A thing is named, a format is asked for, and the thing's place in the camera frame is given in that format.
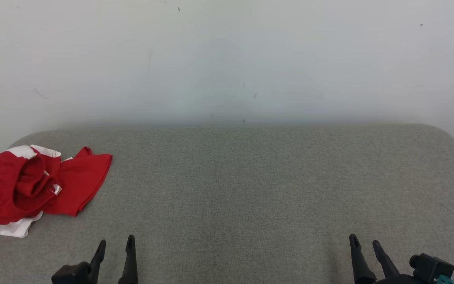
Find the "gray cushion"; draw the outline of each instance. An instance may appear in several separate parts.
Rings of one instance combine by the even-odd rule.
[[[1,284],[49,283],[101,239],[99,283],[116,283],[129,234],[140,283],[353,283],[351,233],[378,278],[374,239],[402,273],[413,254],[454,264],[454,140],[434,127],[90,128],[20,144],[114,159],[78,217],[0,236]]]

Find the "gray fabric surface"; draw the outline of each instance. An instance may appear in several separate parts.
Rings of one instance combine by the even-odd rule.
[[[351,233],[378,278],[374,239],[402,273],[413,254],[454,264],[454,140],[434,127],[81,129],[20,144],[114,159],[78,217],[0,236],[0,284],[49,283],[101,239],[99,283],[117,283],[129,234],[140,283],[353,283]]]

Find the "red cloth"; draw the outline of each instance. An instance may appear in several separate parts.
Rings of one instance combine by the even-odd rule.
[[[0,153],[0,224],[36,216],[52,200],[56,180],[45,176],[47,157],[22,146],[19,156],[11,151]]]
[[[72,159],[62,162],[59,170],[61,193],[44,208],[49,214],[77,216],[96,195],[112,164],[112,155],[93,155],[83,147]]]
[[[62,163],[57,151],[39,148],[45,151],[19,146],[0,153],[0,224],[40,211],[77,216],[96,195],[112,163],[112,155],[93,155],[87,147]]]

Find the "teal connector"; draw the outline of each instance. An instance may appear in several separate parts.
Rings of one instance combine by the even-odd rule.
[[[444,275],[439,275],[436,284],[454,284],[454,281]]]

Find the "wall stain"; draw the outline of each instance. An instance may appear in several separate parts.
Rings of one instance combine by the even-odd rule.
[[[152,64],[152,50],[148,52],[148,66],[146,66],[146,74],[150,71],[150,65]]]
[[[49,97],[46,97],[46,96],[44,96],[42,93],[38,92],[38,90],[36,90],[36,88],[34,88],[34,92],[35,92],[36,94],[38,94],[40,97],[43,97],[44,99],[50,99]]]

